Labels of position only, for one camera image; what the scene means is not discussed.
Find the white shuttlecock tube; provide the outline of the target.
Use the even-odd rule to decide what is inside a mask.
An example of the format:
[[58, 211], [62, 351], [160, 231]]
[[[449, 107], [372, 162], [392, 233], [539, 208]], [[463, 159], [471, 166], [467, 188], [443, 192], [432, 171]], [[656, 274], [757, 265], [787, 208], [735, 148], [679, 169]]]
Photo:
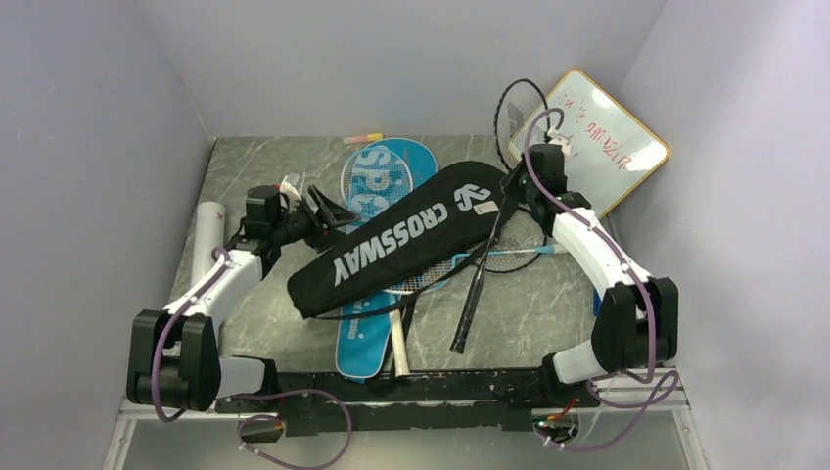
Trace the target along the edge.
[[205, 201], [196, 208], [190, 287], [197, 286], [214, 265], [212, 251], [224, 243], [225, 207]]

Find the black racket cover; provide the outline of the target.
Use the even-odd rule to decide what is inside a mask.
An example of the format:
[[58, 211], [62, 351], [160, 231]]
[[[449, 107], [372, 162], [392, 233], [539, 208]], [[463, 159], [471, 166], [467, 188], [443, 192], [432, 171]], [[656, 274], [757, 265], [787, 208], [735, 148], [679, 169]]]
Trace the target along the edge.
[[304, 319], [361, 300], [420, 274], [490, 235], [505, 203], [505, 172], [491, 164], [451, 164], [347, 234], [294, 273], [287, 292]]

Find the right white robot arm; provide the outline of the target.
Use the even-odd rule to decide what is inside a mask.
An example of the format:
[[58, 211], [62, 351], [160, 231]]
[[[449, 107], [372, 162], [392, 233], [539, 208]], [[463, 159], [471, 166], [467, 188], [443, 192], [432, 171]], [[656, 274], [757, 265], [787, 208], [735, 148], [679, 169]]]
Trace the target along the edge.
[[564, 151], [534, 144], [523, 152], [506, 193], [527, 204], [541, 228], [565, 247], [600, 295], [588, 340], [553, 353], [554, 369], [537, 390], [549, 405], [571, 398], [576, 383], [643, 367], [639, 381], [653, 380], [656, 366], [677, 353], [678, 288], [637, 264], [609, 235], [579, 192], [567, 189]]

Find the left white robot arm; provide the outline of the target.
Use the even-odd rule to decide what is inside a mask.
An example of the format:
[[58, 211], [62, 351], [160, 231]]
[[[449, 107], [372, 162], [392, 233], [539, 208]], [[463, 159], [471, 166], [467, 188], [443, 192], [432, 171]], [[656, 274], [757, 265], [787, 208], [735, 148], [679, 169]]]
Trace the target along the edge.
[[283, 246], [304, 241], [321, 253], [341, 236], [341, 227], [358, 219], [315, 186], [296, 201], [278, 185], [251, 188], [238, 231], [211, 249], [214, 264], [207, 274], [166, 307], [144, 309], [134, 318], [127, 399], [152, 406], [165, 423], [224, 398], [241, 398], [256, 411], [272, 408], [281, 392], [274, 361], [221, 357], [219, 328], [266, 278]]

